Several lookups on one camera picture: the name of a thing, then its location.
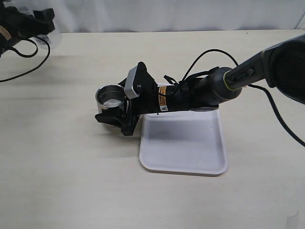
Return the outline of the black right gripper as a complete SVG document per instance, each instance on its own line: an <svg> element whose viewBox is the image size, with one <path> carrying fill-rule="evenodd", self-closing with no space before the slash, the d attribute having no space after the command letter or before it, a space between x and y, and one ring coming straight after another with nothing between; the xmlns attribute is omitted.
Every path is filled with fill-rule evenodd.
<svg viewBox="0 0 305 229"><path fill-rule="evenodd" d="M158 84L148 73L144 62L138 62L137 66L136 84L140 89L140 96L131 100L126 97L128 100L128 108L126 110L125 118L123 119L120 113L100 113L95 115L95 119L99 123L122 128L121 132L124 136L133 135L135 127L142 114L153 114L159 112L159 107L157 105ZM116 91L124 93L126 80L127 79L125 78L117 84Z"/></svg>

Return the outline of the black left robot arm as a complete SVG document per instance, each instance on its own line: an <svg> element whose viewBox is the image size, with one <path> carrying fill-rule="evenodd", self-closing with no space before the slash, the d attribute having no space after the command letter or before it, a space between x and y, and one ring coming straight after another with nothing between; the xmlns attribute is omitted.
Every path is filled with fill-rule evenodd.
<svg viewBox="0 0 305 229"><path fill-rule="evenodd" d="M55 13L52 8L44 10L18 9L13 5L6 5L8 0L0 2L0 53L13 51L23 58L32 58L38 53L38 46L32 40L35 38L43 43L48 42L41 36L47 36L55 30ZM32 54L23 54L15 48L21 41L27 41L36 46Z"/></svg>

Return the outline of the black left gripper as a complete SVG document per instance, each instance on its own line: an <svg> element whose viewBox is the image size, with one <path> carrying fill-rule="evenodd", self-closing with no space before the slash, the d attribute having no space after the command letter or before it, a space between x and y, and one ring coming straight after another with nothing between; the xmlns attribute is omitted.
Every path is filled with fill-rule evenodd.
<svg viewBox="0 0 305 229"><path fill-rule="evenodd" d="M52 8L32 10L17 6L12 0L4 1L4 44L15 45L22 39L34 38L39 45L51 45L54 18Z"/></svg>

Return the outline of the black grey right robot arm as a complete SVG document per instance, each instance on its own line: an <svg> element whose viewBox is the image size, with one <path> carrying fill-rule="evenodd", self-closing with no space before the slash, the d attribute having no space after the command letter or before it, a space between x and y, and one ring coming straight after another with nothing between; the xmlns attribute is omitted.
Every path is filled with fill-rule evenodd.
<svg viewBox="0 0 305 229"><path fill-rule="evenodd" d="M143 114L180 111L213 111L238 97L245 86L266 80L285 96L305 101L305 37L273 45L234 68L214 67L199 73L186 73L180 81L166 76L168 84L159 86L146 65L139 62L118 84L96 92L99 123L120 128L132 136Z"/></svg>

